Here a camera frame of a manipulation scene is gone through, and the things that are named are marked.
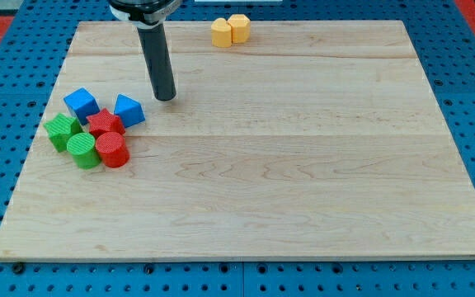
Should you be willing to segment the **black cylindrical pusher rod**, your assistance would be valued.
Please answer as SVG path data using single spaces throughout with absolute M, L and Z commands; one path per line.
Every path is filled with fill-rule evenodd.
M 174 99 L 176 86 L 164 25 L 159 24 L 151 29 L 138 28 L 138 35 L 153 95 L 159 101 Z

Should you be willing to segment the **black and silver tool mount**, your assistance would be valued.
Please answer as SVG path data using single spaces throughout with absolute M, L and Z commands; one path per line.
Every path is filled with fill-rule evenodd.
M 111 13 L 121 21 L 155 26 L 177 10 L 182 0 L 108 0 Z

